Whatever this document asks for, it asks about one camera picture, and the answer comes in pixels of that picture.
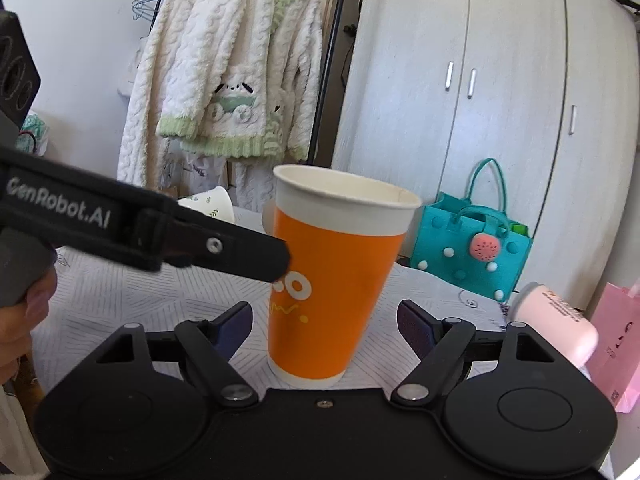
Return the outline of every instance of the white wardrobe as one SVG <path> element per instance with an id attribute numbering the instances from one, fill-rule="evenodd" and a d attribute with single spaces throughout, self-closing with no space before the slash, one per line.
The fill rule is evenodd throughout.
<path id="1" fill-rule="evenodd" d="M 519 286 L 585 308 L 625 204 L 639 88 L 634 24 L 613 0 L 364 0 L 332 167 L 428 204 L 464 196 L 496 158 L 507 213 L 534 237 Z M 481 175 L 473 201 L 498 206 Z"/>

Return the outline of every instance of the orange paper cup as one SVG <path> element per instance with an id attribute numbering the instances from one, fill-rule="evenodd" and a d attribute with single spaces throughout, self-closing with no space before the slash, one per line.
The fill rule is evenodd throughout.
<path id="1" fill-rule="evenodd" d="M 421 201 L 400 187 L 313 166 L 278 166 L 274 236 L 289 272 L 273 283 L 269 362 L 297 388 L 344 374 Z"/>

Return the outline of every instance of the bag handle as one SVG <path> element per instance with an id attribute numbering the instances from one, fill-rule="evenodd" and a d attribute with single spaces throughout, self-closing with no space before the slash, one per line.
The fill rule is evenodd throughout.
<path id="1" fill-rule="evenodd" d="M 37 155 L 38 153 L 38 140 L 36 139 L 36 136 L 33 135 L 29 130 L 23 130 L 18 134 L 18 137 L 20 137 L 21 135 L 28 135 L 31 137 L 31 140 L 33 140 L 33 149 L 31 150 L 31 153 L 33 153 L 33 155 Z"/>
<path id="2" fill-rule="evenodd" d="M 629 297 L 632 300 L 634 300 L 638 294 L 640 294 L 640 278 L 638 278 L 634 285 L 629 289 Z"/>
<path id="3" fill-rule="evenodd" d="M 495 209 L 491 209 L 485 205 L 467 205 L 464 206 L 460 211 L 458 211 L 453 217 L 451 221 L 455 224 L 460 221 L 460 217 L 465 213 L 476 213 L 484 216 L 489 216 L 498 221 L 498 224 L 501 224 L 507 232 L 511 231 L 511 221 L 507 218 L 501 211 L 496 211 Z"/>
<path id="4" fill-rule="evenodd" d="M 478 167 L 474 171 L 474 176 L 471 177 L 471 184 L 469 185 L 469 193 L 466 194 L 465 200 L 468 200 L 469 202 L 471 202 L 471 194 L 474 192 L 474 186 L 476 185 L 476 178 L 478 178 L 478 174 L 480 173 L 480 171 L 482 171 L 482 168 L 484 168 L 490 162 L 494 163 L 495 167 L 498 170 L 498 177 L 500 179 L 500 190 L 502 191 L 501 211 L 506 215 L 507 214 L 507 185 L 504 182 L 504 175 L 502 174 L 502 168 L 500 167 L 500 164 L 498 164 L 498 161 L 495 160 L 494 158 L 486 158 L 485 160 L 480 162 L 480 164 L 478 164 Z"/>

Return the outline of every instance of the pink bag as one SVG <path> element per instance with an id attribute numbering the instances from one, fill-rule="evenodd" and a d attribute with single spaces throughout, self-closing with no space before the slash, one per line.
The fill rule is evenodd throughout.
<path id="1" fill-rule="evenodd" d="M 607 283 L 591 323 L 600 339 L 587 370 L 617 412 L 629 413 L 640 396 L 640 279 L 631 289 Z"/>

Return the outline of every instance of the wardrobe handle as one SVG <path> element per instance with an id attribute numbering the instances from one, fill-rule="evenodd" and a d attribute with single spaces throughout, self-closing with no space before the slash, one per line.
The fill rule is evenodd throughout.
<path id="1" fill-rule="evenodd" d="M 575 117 L 578 114 L 578 107 L 576 105 L 571 106 L 571 123 L 569 123 L 569 135 L 575 133 Z"/>
<path id="2" fill-rule="evenodd" d="M 469 90 L 466 91 L 466 98 L 471 99 L 474 96 L 474 89 L 476 88 L 476 72 L 478 70 L 473 69 L 471 71 L 471 78 L 469 79 Z"/>
<path id="3" fill-rule="evenodd" d="M 444 82 L 444 89 L 448 92 L 451 88 L 451 77 L 453 76 L 453 61 L 449 61 L 449 68 L 447 68 L 447 80 Z"/>

